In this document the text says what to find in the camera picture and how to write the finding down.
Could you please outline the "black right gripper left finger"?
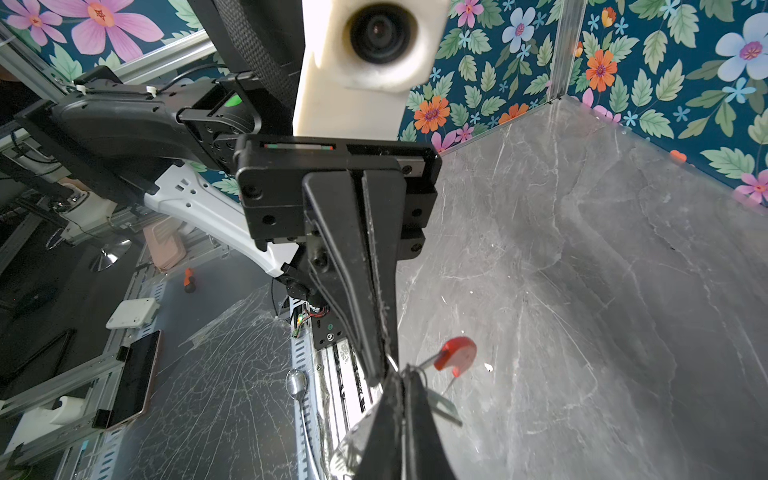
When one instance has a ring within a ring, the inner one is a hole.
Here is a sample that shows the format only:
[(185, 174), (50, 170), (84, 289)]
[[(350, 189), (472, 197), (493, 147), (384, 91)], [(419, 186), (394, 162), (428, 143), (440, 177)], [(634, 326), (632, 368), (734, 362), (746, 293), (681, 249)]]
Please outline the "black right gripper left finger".
[(402, 477), (403, 382), (389, 373), (355, 479)]

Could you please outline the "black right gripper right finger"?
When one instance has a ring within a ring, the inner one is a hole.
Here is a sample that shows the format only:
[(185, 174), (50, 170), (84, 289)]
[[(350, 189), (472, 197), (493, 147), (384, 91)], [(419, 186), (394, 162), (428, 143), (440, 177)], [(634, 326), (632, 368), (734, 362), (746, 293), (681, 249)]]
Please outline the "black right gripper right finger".
[(420, 373), (404, 374), (404, 478), (455, 479), (443, 449)]

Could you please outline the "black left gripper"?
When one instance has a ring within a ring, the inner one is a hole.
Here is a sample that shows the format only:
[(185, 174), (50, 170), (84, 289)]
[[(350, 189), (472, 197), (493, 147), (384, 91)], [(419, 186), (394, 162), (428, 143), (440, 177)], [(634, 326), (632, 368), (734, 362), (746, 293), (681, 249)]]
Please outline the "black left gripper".
[(440, 154), (429, 143), (249, 134), (233, 164), (257, 247), (309, 236), (310, 277), (367, 380), (381, 383), (384, 356), (398, 357), (397, 261), (424, 247)]

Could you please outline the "large keyring with red grip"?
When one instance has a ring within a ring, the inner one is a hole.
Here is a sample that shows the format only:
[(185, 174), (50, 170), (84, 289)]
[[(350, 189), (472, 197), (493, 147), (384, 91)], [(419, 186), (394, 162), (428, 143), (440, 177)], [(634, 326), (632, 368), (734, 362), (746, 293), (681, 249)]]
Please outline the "large keyring with red grip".
[[(426, 371), (429, 368), (434, 368), (437, 371), (448, 370), (453, 380), (460, 378), (467, 370), (470, 369), (477, 354), (477, 346), (475, 342), (466, 337), (454, 337), (444, 343), (442, 348), (422, 362), (420, 365), (408, 365), (399, 371), (393, 373), (398, 374), (402, 378), (403, 382), (403, 407), (404, 407), (404, 374), (407, 369), (415, 368), (421, 375), (422, 382), (427, 390), (427, 397), (429, 405), (433, 414), (434, 421), (437, 417), (457, 426), (461, 427), (463, 422), (458, 413), (457, 407), (448, 400), (444, 395), (430, 389), (426, 384)], [(379, 401), (374, 405), (370, 412), (364, 414), (362, 419), (354, 425), (351, 430), (345, 435), (343, 440), (339, 443), (333, 452), (330, 460), (330, 473), (338, 477), (350, 477), (355, 479), (355, 474), (361, 463), (363, 451), (371, 433), (371, 427), (373, 425), (374, 415), (377, 412)], [(402, 421), (402, 477), (404, 478), (404, 425), (405, 414)]]

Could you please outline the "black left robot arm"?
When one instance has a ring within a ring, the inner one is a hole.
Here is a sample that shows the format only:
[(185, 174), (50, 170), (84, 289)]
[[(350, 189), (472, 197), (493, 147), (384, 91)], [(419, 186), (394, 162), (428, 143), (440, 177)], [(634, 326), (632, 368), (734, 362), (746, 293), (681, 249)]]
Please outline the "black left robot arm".
[(441, 160), (400, 142), (446, 1), (195, 1), (229, 74), (123, 83), (106, 67), (21, 125), (97, 194), (180, 218), (328, 305), (381, 383), (396, 369), (395, 270), (417, 256)]

